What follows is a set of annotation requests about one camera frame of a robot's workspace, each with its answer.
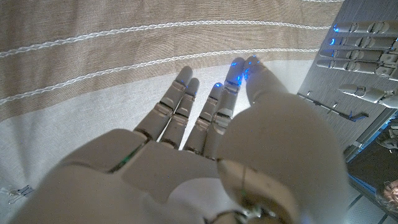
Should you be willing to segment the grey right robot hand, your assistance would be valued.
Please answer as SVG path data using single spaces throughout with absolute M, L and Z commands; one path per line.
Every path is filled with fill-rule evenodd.
M 256 57 L 236 58 L 186 142 L 199 82 L 185 67 L 133 130 L 62 159 L 13 223 L 344 223 L 333 131 Z

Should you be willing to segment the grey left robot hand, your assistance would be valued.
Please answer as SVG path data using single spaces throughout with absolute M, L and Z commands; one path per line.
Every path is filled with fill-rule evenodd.
M 317 66 L 397 81 L 397 21 L 339 22 Z

